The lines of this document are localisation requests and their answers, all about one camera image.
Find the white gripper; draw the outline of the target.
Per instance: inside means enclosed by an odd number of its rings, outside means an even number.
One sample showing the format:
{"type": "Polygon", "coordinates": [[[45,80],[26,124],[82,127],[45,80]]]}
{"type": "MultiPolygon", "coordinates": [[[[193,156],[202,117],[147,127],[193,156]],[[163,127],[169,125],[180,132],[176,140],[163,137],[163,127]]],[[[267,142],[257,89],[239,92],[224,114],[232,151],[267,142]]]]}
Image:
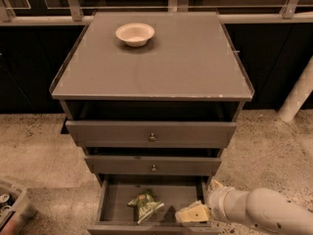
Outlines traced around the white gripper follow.
{"type": "Polygon", "coordinates": [[[178,211],[175,218],[181,223],[203,222],[209,221],[211,214],[218,221],[248,222],[246,214],[247,195],[248,191],[224,186],[212,179],[207,189],[207,206],[201,201],[195,201],[178,211]]]}

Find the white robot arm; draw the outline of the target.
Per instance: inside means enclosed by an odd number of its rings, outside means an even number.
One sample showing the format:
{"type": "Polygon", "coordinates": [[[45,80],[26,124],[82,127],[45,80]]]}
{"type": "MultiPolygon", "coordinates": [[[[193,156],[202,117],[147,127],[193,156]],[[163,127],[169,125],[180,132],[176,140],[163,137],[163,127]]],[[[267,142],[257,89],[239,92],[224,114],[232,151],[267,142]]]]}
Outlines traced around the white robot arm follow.
{"type": "Polygon", "coordinates": [[[239,129],[206,187],[216,222],[238,223],[269,235],[313,235],[312,125],[295,120],[313,88],[307,64],[278,111],[244,111],[239,129]]]}

